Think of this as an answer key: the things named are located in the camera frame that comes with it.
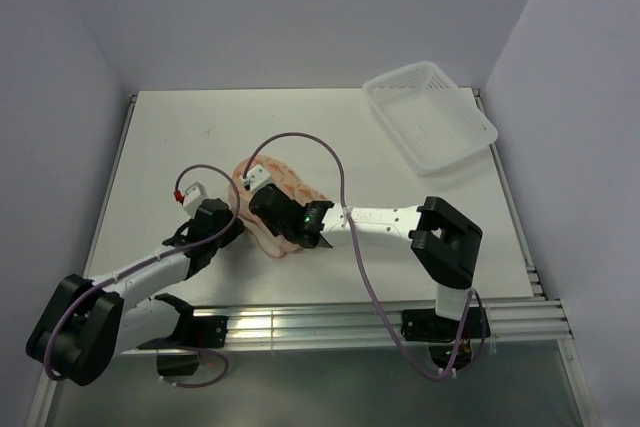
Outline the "pink floral mesh laundry bag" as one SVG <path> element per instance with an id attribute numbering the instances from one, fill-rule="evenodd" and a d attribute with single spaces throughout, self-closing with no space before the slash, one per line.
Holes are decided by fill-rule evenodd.
<path id="1" fill-rule="evenodd" d="M 227 189 L 228 202 L 233 213 L 244 223 L 248 232 L 253 236 L 256 245 L 268 257 L 278 260 L 284 256 L 298 252 L 301 247 L 286 240 L 284 236 L 271 233 L 267 225 L 256 214 L 250 212 L 249 204 L 254 193 L 245 189 L 243 174 L 249 159 L 241 161 L 234 169 L 231 177 L 238 188 L 240 207 L 236 206 L 237 196 L 232 187 Z M 274 184 L 287 198 L 300 206 L 313 201 L 328 201 L 328 198 L 306 184 L 298 174 L 286 163 L 266 155 L 257 155 L 251 162 L 249 172 L 259 175 L 268 174 Z"/>

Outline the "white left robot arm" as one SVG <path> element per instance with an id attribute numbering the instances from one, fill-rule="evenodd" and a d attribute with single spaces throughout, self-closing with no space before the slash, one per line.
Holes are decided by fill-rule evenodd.
<path id="1" fill-rule="evenodd" d="M 123 352 L 203 347 L 208 334 L 194 307 L 165 290 L 208 267 L 244 230 L 224 201 L 205 199 L 142 259 L 93 279 L 66 276 L 26 342 L 27 355 L 51 379 L 86 386 Z"/>

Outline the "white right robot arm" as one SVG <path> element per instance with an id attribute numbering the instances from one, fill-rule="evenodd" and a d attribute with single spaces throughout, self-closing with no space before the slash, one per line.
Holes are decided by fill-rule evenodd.
<path id="1" fill-rule="evenodd" d="M 331 201 L 304 205 L 270 183 L 252 192 L 249 211 L 303 249 L 360 244 L 411 251 L 436 284 L 433 325 L 452 337 L 468 321 L 464 310 L 483 238 L 482 229 L 440 197 L 405 208 L 343 207 Z"/>

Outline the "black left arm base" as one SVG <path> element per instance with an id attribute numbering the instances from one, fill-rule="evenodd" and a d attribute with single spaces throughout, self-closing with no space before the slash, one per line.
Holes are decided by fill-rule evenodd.
<path id="1" fill-rule="evenodd" d="M 193 376 L 200 366 L 216 367 L 211 359 L 218 358 L 222 367 L 217 380 L 229 371 L 229 360 L 219 352 L 225 346 L 228 316 L 195 316 L 186 327 L 169 339 L 154 341 L 153 349 L 178 349 L 183 354 L 158 354 L 156 371 L 164 379 Z"/>

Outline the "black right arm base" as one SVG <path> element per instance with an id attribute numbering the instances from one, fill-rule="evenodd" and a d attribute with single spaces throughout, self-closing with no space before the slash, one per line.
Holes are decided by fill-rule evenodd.
<path id="1" fill-rule="evenodd" d="M 406 309 L 401 312 L 401 335 L 408 342 L 453 343 L 459 321 L 439 317 L 434 308 Z M 491 330 L 485 312 L 471 307 L 466 317 L 461 338 L 480 340 L 482 334 L 488 338 Z"/>

